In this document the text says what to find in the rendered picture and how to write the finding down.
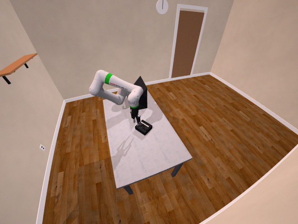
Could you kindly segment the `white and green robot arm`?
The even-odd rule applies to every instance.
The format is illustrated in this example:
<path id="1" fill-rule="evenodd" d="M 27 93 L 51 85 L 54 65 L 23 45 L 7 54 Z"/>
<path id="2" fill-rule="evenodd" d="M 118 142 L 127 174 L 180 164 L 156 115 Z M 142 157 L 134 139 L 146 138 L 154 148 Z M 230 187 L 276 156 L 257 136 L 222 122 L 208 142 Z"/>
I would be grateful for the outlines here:
<path id="1" fill-rule="evenodd" d="M 111 93 L 103 88 L 103 84 L 118 87 L 117 94 Z M 123 104 L 126 96 L 130 104 L 130 111 L 137 112 L 139 110 L 139 99 L 143 94 L 143 89 L 140 86 L 128 83 L 120 78 L 104 71 L 98 70 L 94 80 L 89 88 L 89 92 L 93 96 L 98 96 L 112 101 L 117 105 Z"/>

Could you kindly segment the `black lighting desk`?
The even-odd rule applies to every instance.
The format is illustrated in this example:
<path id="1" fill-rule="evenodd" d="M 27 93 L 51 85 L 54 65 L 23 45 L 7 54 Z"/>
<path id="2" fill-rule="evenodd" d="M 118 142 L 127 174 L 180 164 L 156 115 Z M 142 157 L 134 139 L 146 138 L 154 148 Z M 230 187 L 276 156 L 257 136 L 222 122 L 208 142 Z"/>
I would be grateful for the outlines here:
<path id="1" fill-rule="evenodd" d="M 142 133 L 143 135 L 146 135 L 151 129 L 152 129 L 152 125 L 147 123 L 146 121 L 144 120 L 141 120 L 139 122 L 139 125 L 135 126 L 135 129 L 137 131 L 139 131 L 140 133 Z"/>

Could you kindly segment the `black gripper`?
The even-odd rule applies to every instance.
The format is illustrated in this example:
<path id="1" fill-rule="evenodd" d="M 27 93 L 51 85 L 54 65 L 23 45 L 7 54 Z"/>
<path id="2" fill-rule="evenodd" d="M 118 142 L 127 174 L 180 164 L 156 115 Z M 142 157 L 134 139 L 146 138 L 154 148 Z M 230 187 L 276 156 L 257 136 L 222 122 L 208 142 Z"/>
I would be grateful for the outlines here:
<path id="1" fill-rule="evenodd" d="M 131 113 L 131 117 L 133 118 L 133 122 L 135 123 L 135 118 L 137 120 L 137 126 L 139 125 L 140 122 L 140 116 L 138 115 L 138 111 L 137 112 L 130 112 Z"/>

